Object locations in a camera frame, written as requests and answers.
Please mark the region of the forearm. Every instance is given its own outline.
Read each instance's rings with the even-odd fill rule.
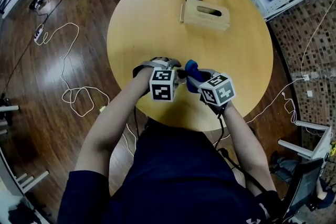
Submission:
[[[266,190],[275,190],[264,149],[231,103],[225,109],[224,121],[231,134],[241,168],[258,180]],[[260,193],[251,183],[247,182],[246,186],[253,194]]]
[[[130,112],[148,88],[152,69],[143,69],[97,117],[84,140],[75,170],[108,175],[110,156],[125,128]]]

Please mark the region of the black shirt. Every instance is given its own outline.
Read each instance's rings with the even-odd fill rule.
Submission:
[[[108,179],[70,172],[58,223],[265,223],[275,191],[254,197],[200,132],[153,123],[110,197]]]

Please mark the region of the wooden floor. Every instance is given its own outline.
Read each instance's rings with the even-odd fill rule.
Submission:
[[[39,11],[50,13],[60,0],[48,0]],[[52,33],[67,22],[79,25],[80,34],[66,61],[65,79],[70,87],[98,87],[109,97],[114,98],[120,91],[110,70],[106,36],[109,20],[119,0],[62,0],[45,23],[45,31]],[[31,40],[36,27],[44,20],[28,9],[31,0],[21,0],[10,15],[0,22],[0,90],[18,58]],[[33,194],[50,220],[56,222],[62,193],[68,173],[74,166],[83,140],[99,114],[98,109],[106,104],[104,96],[93,91],[96,108],[84,118],[75,115],[68,104],[61,100],[65,84],[60,79],[61,59],[76,34],[74,26],[65,27],[57,33],[50,43],[42,46],[30,42],[29,48],[15,70],[6,91],[6,96],[14,104],[20,105],[20,112],[14,112],[14,125],[8,135],[0,137],[0,146],[15,175],[22,173],[37,176],[44,170],[50,175],[33,189]],[[274,51],[274,66],[269,87],[256,108],[246,120],[252,119],[264,109],[287,83],[278,53]],[[81,113],[90,108],[85,94],[78,97],[75,105]],[[282,96],[250,125],[262,143],[267,156],[274,150],[291,155],[278,146],[277,141],[284,138],[299,143],[300,137],[290,116],[284,110]],[[138,113],[140,129],[145,115]],[[133,117],[129,120],[133,131]],[[125,131],[131,149],[132,136]],[[207,133],[215,141],[220,133]],[[230,138],[222,145],[232,148]],[[113,194],[122,184],[132,165],[132,156],[119,143],[111,157],[110,191]],[[276,182],[280,196],[286,186]]]

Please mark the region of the round wooden table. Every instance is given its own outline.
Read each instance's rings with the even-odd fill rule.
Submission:
[[[203,0],[229,9],[230,27],[224,31],[179,22],[185,0],[121,0],[111,17],[107,50],[113,75],[123,89],[132,70],[156,56],[175,58],[184,66],[189,59],[199,68],[231,76],[237,97],[233,104],[242,116],[260,101],[273,66],[272,42],[262,15],[251,0]],[[179,85],[172,103],[154,102],[150,94],[137,108],[168,126],[196,131],[220,128],[200,94]]]

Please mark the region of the white cube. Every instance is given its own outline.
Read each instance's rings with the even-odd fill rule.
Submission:
[[[232,79],[221,73],[200,85],[200,92],[206,103],[222,106],[236,96]]]
[[[175,71],[155,67],[149,81],[153,101],[173,102],[175,97]]]

